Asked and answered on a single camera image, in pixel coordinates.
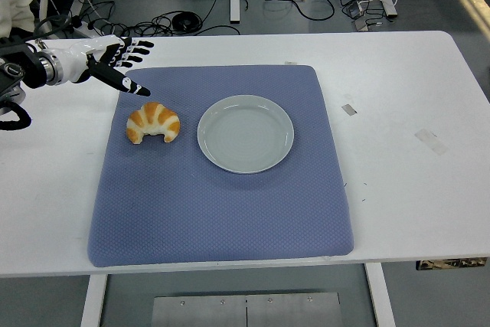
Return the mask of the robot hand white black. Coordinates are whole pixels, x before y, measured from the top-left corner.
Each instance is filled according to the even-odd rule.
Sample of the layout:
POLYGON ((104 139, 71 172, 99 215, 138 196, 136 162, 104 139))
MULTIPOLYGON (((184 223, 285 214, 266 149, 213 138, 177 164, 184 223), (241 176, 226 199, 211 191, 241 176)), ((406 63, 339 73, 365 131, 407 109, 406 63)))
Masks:
POLYGON ((150 53, 153 43, 131 37, 107 35, 84 39, 68 49, 58 51, 63 82, 82 83, 91 77, 125 93, 150 96, 150 91, 137 84, 122 72, 120 67, 130 68, 142 62, 150 53))

